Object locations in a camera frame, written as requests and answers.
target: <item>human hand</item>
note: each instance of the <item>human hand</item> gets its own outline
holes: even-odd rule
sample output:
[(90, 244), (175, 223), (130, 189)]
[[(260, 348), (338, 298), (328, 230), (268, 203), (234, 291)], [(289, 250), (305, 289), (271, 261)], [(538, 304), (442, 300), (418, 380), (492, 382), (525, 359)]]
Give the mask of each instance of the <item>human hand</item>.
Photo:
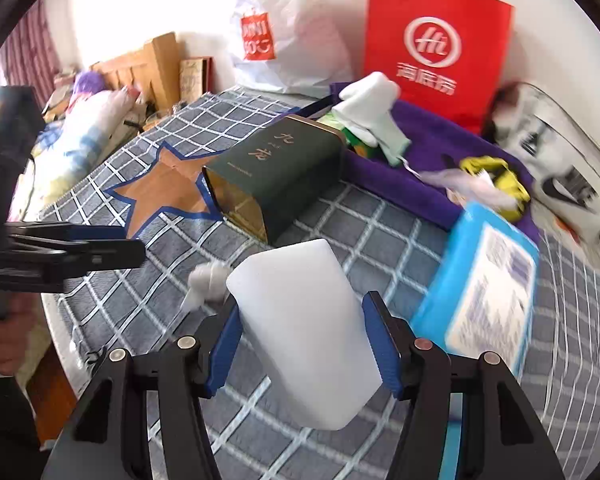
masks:
[(22, 366), (29, 332), (36, 321), (34, 294), (19, 292), (11, 296), (9, 315), (0, 321), (0, 374), (14, 375)]

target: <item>red label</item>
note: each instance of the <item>red label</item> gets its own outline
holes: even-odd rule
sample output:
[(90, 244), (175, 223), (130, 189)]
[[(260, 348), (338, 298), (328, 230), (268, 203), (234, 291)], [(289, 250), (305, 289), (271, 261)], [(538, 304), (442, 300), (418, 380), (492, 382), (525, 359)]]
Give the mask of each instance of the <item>red label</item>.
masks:
[(240, 25), (244, 41), (244, 59), (258, 61), (276, 59), (269, 28), (269, 15), (266, 12), (243, 16)]
[(509, 42), (499, 0), (369, 0), (365, 74), (383, 72), (400, 98), (479, 132)]

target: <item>dark green box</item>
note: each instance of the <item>dark green box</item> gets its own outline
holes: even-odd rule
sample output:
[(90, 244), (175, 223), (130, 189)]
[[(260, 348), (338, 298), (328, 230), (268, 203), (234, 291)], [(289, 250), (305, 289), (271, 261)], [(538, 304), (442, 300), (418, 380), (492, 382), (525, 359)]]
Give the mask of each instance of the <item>dark green box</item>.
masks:
[(218, 155), (203, 173), (220, 211), (270, 244), (337, 183), (344, 149), (340, 131), (289, 115)]

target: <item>wooden floor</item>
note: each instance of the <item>wooden floor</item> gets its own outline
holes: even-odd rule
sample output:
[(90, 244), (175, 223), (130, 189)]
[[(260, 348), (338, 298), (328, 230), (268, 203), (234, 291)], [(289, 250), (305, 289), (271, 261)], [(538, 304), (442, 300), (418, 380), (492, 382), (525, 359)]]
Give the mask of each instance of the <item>wooden floor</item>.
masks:
[(36, 412), (40, 442), (57, 438), (74, 409), (76, 399), (53, 345), (46, 351), (27, 384), (27, 393)]

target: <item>white circle logo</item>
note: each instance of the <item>white circle logo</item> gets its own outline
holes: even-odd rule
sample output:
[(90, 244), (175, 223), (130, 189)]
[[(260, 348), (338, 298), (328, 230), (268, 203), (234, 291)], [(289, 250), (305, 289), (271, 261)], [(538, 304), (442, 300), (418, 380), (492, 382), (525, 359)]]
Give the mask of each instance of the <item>white circle logo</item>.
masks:
[(404, 46), (416, 61), (432, 68), (453, 65), (462, 52), (462, 42), (456, 30), (445, 20), (433, 16), (416, 18), (407, 25), (404, 29)]

